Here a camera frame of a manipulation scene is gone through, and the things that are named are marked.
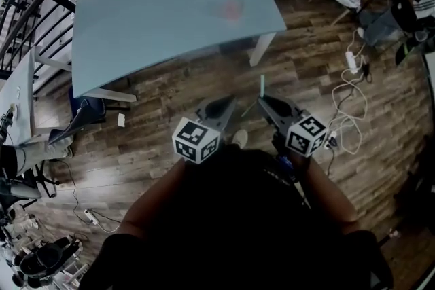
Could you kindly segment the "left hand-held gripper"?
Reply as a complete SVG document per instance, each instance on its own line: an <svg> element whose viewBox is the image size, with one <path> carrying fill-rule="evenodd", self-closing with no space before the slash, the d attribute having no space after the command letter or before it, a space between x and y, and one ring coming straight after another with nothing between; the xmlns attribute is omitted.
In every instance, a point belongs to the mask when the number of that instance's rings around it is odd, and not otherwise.
<svg viewBox="0 0 435 290"><path fill-rule="evenodd" d="M233 94L201 101L194 112L196 118L182 117L175 128L174 152L192 163L204 162L218 150L236 106Z"/></svg>

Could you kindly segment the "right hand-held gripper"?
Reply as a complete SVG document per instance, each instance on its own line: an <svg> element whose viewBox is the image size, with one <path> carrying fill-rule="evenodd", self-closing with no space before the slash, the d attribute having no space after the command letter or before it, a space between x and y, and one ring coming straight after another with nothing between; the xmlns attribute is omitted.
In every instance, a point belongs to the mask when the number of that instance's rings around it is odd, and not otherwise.
<svg viewBox="0 0 435 290"><path fill-rule="evenodd" d="M267 122L273 121L288 149L307 158L323 145L326 124L291 100L270 95L265 95L263 99L259 96L257 106Z"/></svg>

